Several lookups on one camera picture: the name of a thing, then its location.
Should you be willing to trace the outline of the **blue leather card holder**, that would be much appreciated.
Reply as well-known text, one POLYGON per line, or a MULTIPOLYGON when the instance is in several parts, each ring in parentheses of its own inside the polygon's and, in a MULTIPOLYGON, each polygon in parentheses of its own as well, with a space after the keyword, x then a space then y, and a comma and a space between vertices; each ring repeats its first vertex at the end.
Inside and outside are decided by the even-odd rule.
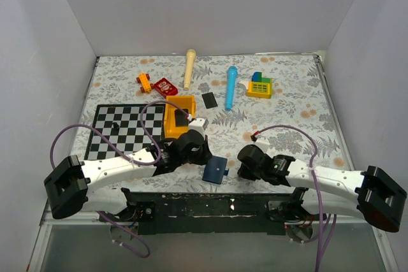
POLYGON ((202 180, 220 185, 224 176, 228 176, 228 160, 224 157, 213 156, 206 164, 202 180))

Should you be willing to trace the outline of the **black credit card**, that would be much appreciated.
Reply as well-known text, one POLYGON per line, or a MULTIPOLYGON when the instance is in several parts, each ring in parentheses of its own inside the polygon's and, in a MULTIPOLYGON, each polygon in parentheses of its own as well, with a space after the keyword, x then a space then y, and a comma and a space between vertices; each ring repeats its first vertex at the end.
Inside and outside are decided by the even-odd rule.
POLYGON ((206 109, 211 109, 218 106, 213 92, 207 92, 205 94, 202 94, 201 96, 206 109))

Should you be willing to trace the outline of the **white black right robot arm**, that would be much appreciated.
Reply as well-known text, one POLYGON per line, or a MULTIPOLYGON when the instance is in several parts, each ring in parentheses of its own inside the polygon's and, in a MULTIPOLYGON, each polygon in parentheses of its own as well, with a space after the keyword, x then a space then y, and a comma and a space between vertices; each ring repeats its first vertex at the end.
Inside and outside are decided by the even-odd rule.
POLYGON ((287 155, 270 157, 256 145, 247 145, 237 155, 238 175, 272 185, 307 188, 328 194, 317 207, 327 214, 362 218, 370 225, 397 233, 404 212, 406 191, 377 166, 366 171, 343 171, 318 166, 287 155))

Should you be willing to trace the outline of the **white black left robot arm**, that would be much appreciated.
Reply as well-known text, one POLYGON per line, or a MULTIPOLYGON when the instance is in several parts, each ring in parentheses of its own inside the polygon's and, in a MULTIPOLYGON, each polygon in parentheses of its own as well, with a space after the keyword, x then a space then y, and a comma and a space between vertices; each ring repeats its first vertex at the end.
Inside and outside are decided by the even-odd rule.
POLYGON ((211 157, 208 137, 195 130, 187 131, 170 144, 161 143, 158 148, 144 148, 124 157, 80 161, 71 155, 44 181, 52 216, 59 220, 88 210, 131 220, 135 204, 121 190, 106 190, 107 185, 172 173, 184 164, 202 166, 211 157))

